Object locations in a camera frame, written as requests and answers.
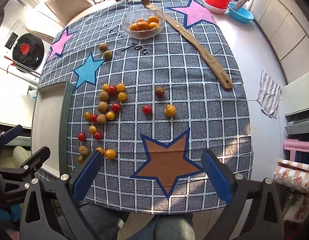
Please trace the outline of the washing machine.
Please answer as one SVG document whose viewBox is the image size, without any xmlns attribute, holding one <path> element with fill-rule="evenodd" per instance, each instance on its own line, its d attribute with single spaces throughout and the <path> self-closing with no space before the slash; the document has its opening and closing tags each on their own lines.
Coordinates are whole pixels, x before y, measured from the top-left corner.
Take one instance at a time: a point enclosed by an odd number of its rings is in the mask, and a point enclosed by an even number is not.
<svg viewBox="0 0 309 240">
<path fill-rule="evenodd" d="M 24 29 L 11 31 L 7 38 L 5 56 L 41 73 L 50 44 Z"/>
</svg>

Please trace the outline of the glass fruit bowl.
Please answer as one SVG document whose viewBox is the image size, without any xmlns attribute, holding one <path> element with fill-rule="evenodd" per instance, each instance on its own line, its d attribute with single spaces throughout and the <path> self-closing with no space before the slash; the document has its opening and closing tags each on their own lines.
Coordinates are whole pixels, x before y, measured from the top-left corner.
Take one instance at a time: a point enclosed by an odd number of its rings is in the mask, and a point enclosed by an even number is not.
<svg viewBox="0 0 309 240">
<path fill-rule="evenodd" d="M 149 9 L 128 12 L 121 27 L 125 33 L 138 40 L 155 37 L 165 26 L 165 16 L 162 12 Z"/>
</svg>

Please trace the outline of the white rectangular tray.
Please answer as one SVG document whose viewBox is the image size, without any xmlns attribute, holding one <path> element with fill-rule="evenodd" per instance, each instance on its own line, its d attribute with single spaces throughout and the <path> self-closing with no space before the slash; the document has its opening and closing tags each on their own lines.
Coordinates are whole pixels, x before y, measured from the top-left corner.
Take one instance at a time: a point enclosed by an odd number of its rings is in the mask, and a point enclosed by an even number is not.
<svg viewBox="0 0 309 240">
<path fill-rule="evenodd" d="M 43 146 L 50 157 L 42 168 L 60 177 L 67 173 L 67 131 L 74 86 L 60 82 L 38 89 L 31 127 L 31 153 Z"/>
</svg>

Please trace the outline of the pink plastic stool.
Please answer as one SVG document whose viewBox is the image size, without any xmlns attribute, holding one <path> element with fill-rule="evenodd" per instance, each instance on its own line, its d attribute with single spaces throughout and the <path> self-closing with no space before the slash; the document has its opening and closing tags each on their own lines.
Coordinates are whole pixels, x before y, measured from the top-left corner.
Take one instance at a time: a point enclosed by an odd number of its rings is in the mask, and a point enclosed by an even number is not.
<svg viewBox="0 0 309 240">
<path fill-rule="evenodd" d="M 286 139 L 283 149 L 289 151 L 291 161 L 309 164 L 309 142 L 296 139 Z"/>
</svg>

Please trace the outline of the checkered star tablecloth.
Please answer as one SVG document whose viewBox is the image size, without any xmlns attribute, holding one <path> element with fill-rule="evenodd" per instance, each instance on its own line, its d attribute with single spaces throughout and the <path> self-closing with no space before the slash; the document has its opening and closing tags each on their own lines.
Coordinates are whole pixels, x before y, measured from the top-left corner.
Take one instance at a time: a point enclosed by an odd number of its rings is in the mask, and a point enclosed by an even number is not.
<svg viewBox="0 0 309 240">
<path fill-rule="evenodd" d="M 201 166 L 210 148 L 220 162 L 248 178 L 253 162 L 246 93 L 237 62 L 221 30 L 201 0 L 151 0 L 176 20 L 222 65 L 233 80 L 224 89 L 195 48 L 165 23 L 155 37 L 138 40 L 121 27 L 124 16 L 143 10 L 139 0 L 121 1 L 74 20 L 59 31 L 43 66 L 39 88 L 60 82 L 73 86 L 67 131 L 67 173 L 77 166 L 79 147 L 114 149 L 117 156 L 103 158 L 85 199 L 115 210 L 151 214 L 188 213 L 225 206 Z M 113 52 L 103 58 L 99 45 Z M 105 113 L 97 109 L 102 85 L 125 85 L 127 100 L 109 95 Z M 164 87 L 165 95 L 155 95 Z M 105 124 L 84 119 L 84 113 L 105 114 L 111 105 L 122 106 Z M 145 115 L 144 105 L 152 107 Z M 167 117 L 166 105 L 176 114 Z M 103 133 L 95 140 L 94 125 Z M 86 140 L 79 141 L 80 132 Z"/>
</svg>

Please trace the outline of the yellow cherry tomato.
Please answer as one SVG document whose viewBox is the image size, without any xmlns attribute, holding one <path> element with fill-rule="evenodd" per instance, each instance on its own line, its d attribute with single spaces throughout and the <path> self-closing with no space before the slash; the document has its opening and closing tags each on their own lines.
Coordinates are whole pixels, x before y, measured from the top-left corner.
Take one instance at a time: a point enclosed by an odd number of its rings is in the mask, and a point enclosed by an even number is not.
<svg viewBox="0 0 309 240">
<path fill-rule="evenodd" d="M 95 134 L 98 131 L 98 128 L 94 125 L 91 125 L 91 126 L 89 126 L 88 131 L 91 134 Z"/>
<path fill-rule="evenodd" d="M 92 115 L 93 114 L 91 112 L 87 111 L 87 112 L 84 113 L 84 119 L 86 121 L 91 121 Z"/>
<path fill-rule="evenodd" d="M 105 156 L 107 157 L 107 159 L 114 159 L 117 156 L 117 153 L 114 149 L 108 149 L 105 151 Z"/>
<path fill-rule="evenodd" d="M 116 85 L 116 90 L 118 93 L 124 92 L 125 91 L 125 85 L 123 83 L 118 83 Z"/>
<path fill-rule="evenodd" d="M 105 150 L 103 148 L 101 148 L 101 147 L 97 147 L 96 150 L 98 150 L 101 155 L 105 154 Z"/>
<path fill-rule="evenodd" d="M 85 159 L 84 159 L 83 156 L 79 156 L 79 157 L 77 158 L 77 162 L 78 162 L 79 164 L 82 164 L 84 161 L 85 161 Z"/>
<path fill-rule="evenodd" d="M 106 113 L 106 118 L 110 121 L 114 120 L 115 117 L 116 117 L 116 114 L 112 111 L 109 111 L 109 112 Z"/>
<path fill-rule="evenodd" d="M 125 92 L 119 92 L 117 98 L 120 102 L 124 102 L 127 100 L 127 94 Z"/>
<path fill-rule="evenodd" d="M 110 87 L 110 85 L 108 83 L 104 83 L 102 85 L 102 90 L 108 92 L 109 91 L 109 87 Z"/>
</svg>

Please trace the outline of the large yellow tomato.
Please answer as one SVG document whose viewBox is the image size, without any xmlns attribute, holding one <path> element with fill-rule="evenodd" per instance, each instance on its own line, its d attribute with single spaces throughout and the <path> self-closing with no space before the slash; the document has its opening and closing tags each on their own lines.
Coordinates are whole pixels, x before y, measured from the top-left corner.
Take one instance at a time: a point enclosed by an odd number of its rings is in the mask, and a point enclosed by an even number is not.
<svg viewBox="0 0 309 240">
<path fill-rule="evenodd" d="M 176 107 L 174 105 L 166 105 L 164 107 L 164 114 L 167 116 L 167 117 L 172 117 L 176 114 Z"/>
</svg>

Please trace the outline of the beige sofa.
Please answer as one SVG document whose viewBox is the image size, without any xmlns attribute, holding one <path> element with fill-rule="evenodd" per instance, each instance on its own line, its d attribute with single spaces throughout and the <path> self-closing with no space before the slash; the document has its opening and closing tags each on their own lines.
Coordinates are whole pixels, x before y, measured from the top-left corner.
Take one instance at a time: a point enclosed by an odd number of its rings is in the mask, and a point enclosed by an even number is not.
<svg viewBox="0 0 309 240">
<path fill-rule="evenodd" d="M 31 156 L 31 137 L 18 136 L 6 144 L 1 152 L 0 166 L 20 168 Z"/>
</svg>

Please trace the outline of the long wooden stick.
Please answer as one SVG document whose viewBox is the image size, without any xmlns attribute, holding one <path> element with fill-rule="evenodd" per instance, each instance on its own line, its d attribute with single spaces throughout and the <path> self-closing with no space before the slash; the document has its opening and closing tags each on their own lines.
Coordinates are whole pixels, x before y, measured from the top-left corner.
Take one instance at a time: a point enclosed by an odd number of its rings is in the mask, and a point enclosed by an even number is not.
<svg viewBox="0 0 309 240">
<path fill-rule="evenodd" d="M 212 70 L 214 75 L 216 76 L 219 83 L 222 85 L 224 89 L 232 89 L 234 84 L 230 76 L 223 69 L 222 65 L 208 52 L 192 35 L 192 33 L 186 30 L 180 23 L 171 18 L 165 12 L 163 12 L 166 21 L 182 35 L 188 42 L 190 42 L 194 48 L 199 52 L 203 61 L 207 64 L 207 66 Z"/>
</svg>

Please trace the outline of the patterned wrapped box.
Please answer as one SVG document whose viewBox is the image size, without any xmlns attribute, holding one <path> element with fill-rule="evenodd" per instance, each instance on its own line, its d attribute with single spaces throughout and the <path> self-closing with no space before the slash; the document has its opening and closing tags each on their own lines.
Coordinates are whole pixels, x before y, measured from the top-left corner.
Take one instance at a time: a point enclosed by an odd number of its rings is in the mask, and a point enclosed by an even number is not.
<svg viewBox="0 0 309 240">
<path fill-rule="evenodd" d="M 279 159 L 273 180 L 286 187 L 309 193 L 309 164 Z"/>
</svg>

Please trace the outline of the striped cloth rag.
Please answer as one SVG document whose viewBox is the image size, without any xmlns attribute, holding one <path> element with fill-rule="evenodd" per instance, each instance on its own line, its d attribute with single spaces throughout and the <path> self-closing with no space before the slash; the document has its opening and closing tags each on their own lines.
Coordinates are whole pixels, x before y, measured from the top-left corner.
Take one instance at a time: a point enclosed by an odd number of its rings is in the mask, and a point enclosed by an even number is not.
<svg viewBox="0 0 309 240">
<path fill-rule="evenodd" d="M 270 118 L 277 118 L 281 87 L 264 70 L 261 71 L 257 102 L 261 111 Z"/>
</svg>

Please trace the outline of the beige chair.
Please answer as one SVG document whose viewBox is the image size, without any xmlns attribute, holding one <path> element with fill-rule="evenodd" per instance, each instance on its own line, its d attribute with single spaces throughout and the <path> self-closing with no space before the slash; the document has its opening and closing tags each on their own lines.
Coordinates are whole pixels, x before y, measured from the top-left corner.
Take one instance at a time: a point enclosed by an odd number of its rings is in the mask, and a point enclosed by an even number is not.
<svg viewBox="0 0 309 240">
<path fill-rule="evenodd" d="M 58 24 L 63 27 L 93 6 L 89 0 L 46 0 L 44 4 L 56 16 Z"/>
</svg>

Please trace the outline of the red cherry tomato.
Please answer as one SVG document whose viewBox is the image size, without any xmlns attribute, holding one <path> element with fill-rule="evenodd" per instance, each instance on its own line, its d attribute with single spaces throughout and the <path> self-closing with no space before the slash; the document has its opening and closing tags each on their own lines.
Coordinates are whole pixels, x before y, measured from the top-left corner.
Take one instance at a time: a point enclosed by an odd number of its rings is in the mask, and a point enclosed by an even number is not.
<svg viewBox="0 0 309 240">
<path fill-rule="evenodd" d="M 97 114 L 92 114 L 91 115 L 91 122 L 96 123 L 97 122 L 97 118 L 98 118 Z"/>
<path fill-rule="evenodd" d="M 103 133 L 97 131 L 97 132 L 95 132 L 95 133 L 93 134 L 93 138 L 94 138 L 95 140 L 101 140 L 101 139 L 103 139 Z"/>
<path fill-rule="evenodd" d="M 111 111 L 112 111 L 112 112 L 117 113 L 117 112 L 120 112 L 121 110 L 122 110 L 122 106 L 121 106 L 120 103 L 115 102 L 115 103 L 113 103 L 113 104 L 111 105 Z"/>
<path fill-rule="evenodd" d="M 150 105 L 144 105 L 142 111 L 145 115 L 150 115 L 152 114 L 152 107 Z"/>
<path fill-rule="evenodd" d="M 116 86 L 109 86 L 109 88 L 108 88 L 108 90 L 107 90 L 107 92 L 108 92 L 108 94 L 109 95 L 116 95 L 116 93 L 117 93 L 117 88 L 116 88 Z"/>
<path fill-rule="evenodd" d="M 86 140 L 86 133 L 85 132 L 80 132 L 77 136 L 79 141 L 85 141 Z"/>
</svg>

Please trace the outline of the brown longan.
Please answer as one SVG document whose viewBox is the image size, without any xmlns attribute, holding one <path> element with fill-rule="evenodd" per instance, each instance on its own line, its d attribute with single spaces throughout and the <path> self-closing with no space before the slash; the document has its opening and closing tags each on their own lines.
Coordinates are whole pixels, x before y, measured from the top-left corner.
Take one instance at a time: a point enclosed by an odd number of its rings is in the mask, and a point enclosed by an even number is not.
<svg viewBox="0 0 309 240">
<path fill-rule="evenodd" d="M 112 56 L 113 56 L 113 52 L 110 51 L 110 50 L 106 50 L 106 51 L 103 52 L 103 58 L 104 58 L 105 60 L 111 59 Z"/>
<path fill-rule="evenodd" d="M 108 94 L 108 92 L 106 92 L 106 91 L 101 91 L 101 92 L 99 93 L 99 100 L 100 100 L 100 101 L 104 101 L 104 102 L 108 102 L 108 100 L 109 100 L 109 94 Z"/>
<path fill-rule="evenodd" d="M 98 111 L 99 111 L 100 113 L 105 113 L 105 112 L 108 110 L 108 108 L 109 108 L 109 105 L 108 105 L 108 103 L 105 102 L 105 101 L 101 101 L 101 102 L 98 104 L 98 107 L 97 107 L 97 109 L 98 109 Z"/>
<path fill-rule="evenodd" d="M 82 156 L 82 157 L 87 157 L 89 156 L 90 152 L 89 152 L 89 149 L 82 145 L 79 147 L 79 154 Z"/>
<path fill-rule="evenodd" d="M 108 45 L 105 42 L 103 42 L 99 45 L 99 51 L 104 52 L 104 51 L 107 51 L 107 50 L 108 50 Z"/>
<path fill-rule="evenodd" d="M 105 114 L 99 114 L 97 116 L 97 123 L 98 124 L 105 124 L 107 122 L 107 117 Z"/>
</svg>

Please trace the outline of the dark brown tomato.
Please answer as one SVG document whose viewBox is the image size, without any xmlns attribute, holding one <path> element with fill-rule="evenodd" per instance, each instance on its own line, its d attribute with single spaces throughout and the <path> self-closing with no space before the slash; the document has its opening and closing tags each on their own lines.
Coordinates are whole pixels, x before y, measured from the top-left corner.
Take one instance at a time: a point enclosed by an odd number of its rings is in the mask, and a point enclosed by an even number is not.
<svg viewBox="0 0 309 240">
<path fill-rule="evenodd" d="M 165 88 L 164 87 L 156 87 L 154 90 L 154 94 L 157 97 L 162 98 L 165 95 Z"/>
</svg>

